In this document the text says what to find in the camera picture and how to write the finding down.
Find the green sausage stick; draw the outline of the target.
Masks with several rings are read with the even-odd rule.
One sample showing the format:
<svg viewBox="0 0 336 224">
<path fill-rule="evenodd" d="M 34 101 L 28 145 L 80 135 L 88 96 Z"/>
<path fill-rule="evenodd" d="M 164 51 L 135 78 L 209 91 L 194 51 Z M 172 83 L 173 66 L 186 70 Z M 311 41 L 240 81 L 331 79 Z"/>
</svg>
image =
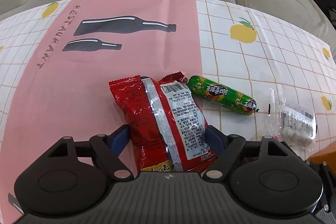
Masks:
<svg viewBox="0 0 336 224">
<path fill-rule="evenodd" d="M 233 112 L 251 115 L 259 111 L 252 97 L 204 77 L 191 76 L 187 86 L 193 94 Z"/>
</svg>

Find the red snack bag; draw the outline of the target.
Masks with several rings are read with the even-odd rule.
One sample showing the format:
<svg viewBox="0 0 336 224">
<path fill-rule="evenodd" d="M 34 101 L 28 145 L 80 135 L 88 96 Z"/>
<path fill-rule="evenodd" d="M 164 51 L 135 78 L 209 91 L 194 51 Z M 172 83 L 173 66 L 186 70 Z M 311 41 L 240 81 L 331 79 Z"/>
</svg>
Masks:
<svg viewBox="0 0 336 224">
<path fill-rule="evenodd" d="M 156 81 L 131 76 L 109 82 L 130 128 L 139 171 L 203 172 L 217 158 L 206 143 L 207 121 L 182 72 Z"/>
</svg>

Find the clear pack white candies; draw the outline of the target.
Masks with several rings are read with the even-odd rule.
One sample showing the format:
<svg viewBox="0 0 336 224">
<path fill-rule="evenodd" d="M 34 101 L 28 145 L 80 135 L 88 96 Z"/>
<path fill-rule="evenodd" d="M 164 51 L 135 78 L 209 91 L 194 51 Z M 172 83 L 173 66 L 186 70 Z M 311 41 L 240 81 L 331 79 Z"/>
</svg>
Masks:
<svg viewBox="0 0 336 224">
<path fill-rule="evenodd" d="M 288 145 L 307 148 L 315 142 L 316 134 L 317 123 L 313 111 L 309 112 L 287 98 L 276 100 L 274 90 L 269 90 L 266 118 L 257 139 L 272 136 Z"/>
</svg>

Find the orange storage box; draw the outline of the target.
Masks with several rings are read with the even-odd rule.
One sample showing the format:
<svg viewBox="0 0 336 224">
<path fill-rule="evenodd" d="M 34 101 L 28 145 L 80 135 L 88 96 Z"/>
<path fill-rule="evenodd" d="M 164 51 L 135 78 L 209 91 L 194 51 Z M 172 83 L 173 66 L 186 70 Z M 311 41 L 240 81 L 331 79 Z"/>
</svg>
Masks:
<svg viewBox="0 0 336 224">
<path fill-rule="evenodd" d="M 321 151 L 316 152 L 315 154 L 311 155 L 308 160 L 316 163 L 321 164 L 323 161 L 327 163 L 327 165 L 331 169 L 335 169 L 336 158 L 335 158 L 335 141 L 329 144 L 327 147 L 323 148 Z"/>
</svg>

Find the pink checkered tablecloth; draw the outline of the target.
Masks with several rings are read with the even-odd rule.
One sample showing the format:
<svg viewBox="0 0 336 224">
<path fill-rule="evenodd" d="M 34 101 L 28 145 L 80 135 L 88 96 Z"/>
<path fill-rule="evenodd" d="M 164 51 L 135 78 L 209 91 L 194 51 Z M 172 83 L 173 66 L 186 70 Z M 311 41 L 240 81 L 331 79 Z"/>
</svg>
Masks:
<svg viewBox="0 0 336 224">
<path fill-rule="evenodd" d="M 82 21 L 122 18 L 175 24 L 174 32 L 95 33 L 120 50 L 69 51 Z M 1 223 L 16 178 L 63 136 L 87 140 L 123 124 L 108 83 L 182 72 L 251 96 L 250 116 L 199 101 L 207 121 L 247 139 L 266 133 L 269 99 L 315 113 L 318 135 L 303 159 L 335 149 L 335 62 L 323 40 L 279 17 L 219 0 L 62 0 L 1 20 Z"/>
</svg>

